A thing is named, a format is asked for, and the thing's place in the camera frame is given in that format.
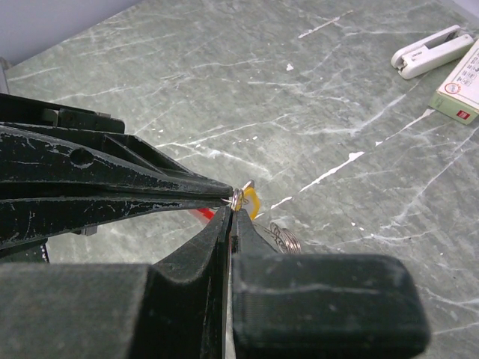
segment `staple box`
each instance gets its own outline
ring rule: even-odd
[[[479,40],[439,86],[429,106],[465,125],[479,116]]]

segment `red logo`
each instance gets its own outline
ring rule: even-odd
[[[468,114],[467,112],[461,110],[461,111],[457,112],[456,116],[461,117],[463,120],[467,120],[467,117],[469,117],[471,115]]]

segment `marble surface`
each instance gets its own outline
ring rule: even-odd
[[[435,1],[150,0],[7,77],[12,94],[125,120],[198,173],[255,179],[258,222],[289,227],[305,251],[399,258],[434,333],[423,358],[469,359],[479,352],[479,122],[427,109],[453,64],[405,81],[389,63],[464,21]],[[49,253],[152,263],[200,229],[188,212],[159,213],[50,239]]]

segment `small cardboard box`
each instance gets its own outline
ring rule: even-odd
[[[429,106],[465,125],[479,116],[479,40],[439,86]]]

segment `gray marble floor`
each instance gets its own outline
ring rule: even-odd
[[[258,221],[289,227],[306,251],[401,259],[434,332],[423,358],[469,359],[479,123],[427,109],[453,64],[405,81],[389,63],[453,24],[467,26],[435,1],[149,0],[7,77],[12,94],[125,120],[198,173],[255,179]],[[200,229],[188,212],[159,213],[50,239],[50,257],[153,262]]]

